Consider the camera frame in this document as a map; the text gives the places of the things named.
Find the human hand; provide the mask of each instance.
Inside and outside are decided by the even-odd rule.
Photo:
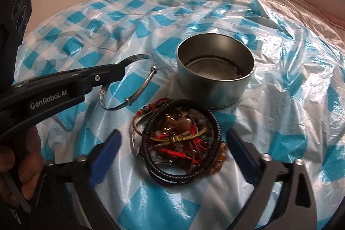
[[[23,183],[22,194],[27,200],[30,200],[33,197],[44,165],[41,155],[41,139],[36,126],[15,137],[13,149],[0,146],[0,172],[10,170],[16,160],[19,163],[18,176]],[[17,200],[6,186],[1,175],[0,194],[7,203],[18,206]]]

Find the open tin can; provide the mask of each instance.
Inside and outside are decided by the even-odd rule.
[[[177,47],[176,57],[182,92],[209,108],[239,101],[255,69],[248,47],[222,34],[187,38]]]

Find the blue and white checkered plastic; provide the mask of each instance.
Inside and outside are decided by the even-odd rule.
[[[42,154],[72,161],[118,128],[122,147],[96,187],[115,221],[131,230],[226,229],[252,191],[231,156],[215,175],[163,188],[130,149],[136,110],[160,97],[183,97],[176,77],[177,45],[206,32],[243,42],[257,63],[239,105],[214,112],[223,135],[234,128],[276,160],[303,158],[321,229],[345,194],[345,53],[258,0],[91,0],[45,21],[18,51],[16,81],[116,63],[139,53],[152,56],[158,73],[131,107],[105,111],[95,88],[83,103],[38,124]],[[148,72],[149,66],[139,62],[128,67],[123,81],[110,87],[109,106],[122,103]],[[279,185],[259,224],[268,220],[278,192]]]

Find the braided leather bracelet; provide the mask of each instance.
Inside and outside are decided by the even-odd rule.
[[[210,149],[208,150],[206,157],[201,161],[200,165],[196,167],[192,173],[186,175],[169,174],[158,168],[158,166],[156,166],[151,158],[149,143],[149,139],[151,137],[150,132],[152,128],[157,125],[159,120],[164,117],[168,110],[180,107],[188,107],[199,111],[210,122],[212,130],[214,132],[214,140]],[[209,109],[191,100],[171,100],[163,104],[161,107],[157,108],[157,110],[151,114],[148,122],[146,123],[142,136],[141,149],[146,168],[149,171],[150,176],[160,184],[184,184],[191,182],[194,179],[203,176],[204,174],[207,174],[217,156],[221,142],[220,126],[213,113]]]

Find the metal bolt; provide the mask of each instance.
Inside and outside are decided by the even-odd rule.
[[[267,153],[261,154],[261,159],[264,160],[264,161],[272,161],[271,155],[269,155]]]
[[[125,98],[125,102],[126,102],[129,106],[132,106],[132,103],[130,102],[130,99],[129,99],[129,98]]]
[[[303,161],[302,159],[300,159],[300,158],[296,158],[296,159],[295,159],[295,163],[296,163],[297,165],[299,165],[299,166],[303,166],[303,165],[304,165],[304,161]]]
[[[86,161],[87,160],[87,157],[85,156],[85,155],[79,155],[79,156],[77,156],[76,158],[75,158],[75,160],[77,161],[77,162],[84,162],[84,161]]]
[[[47,161],[44,163],[44,165],[45,165],[46,167],[53,166],[53,165],[54,165],[54,161],[52,161],[52,160],[47,160]]]

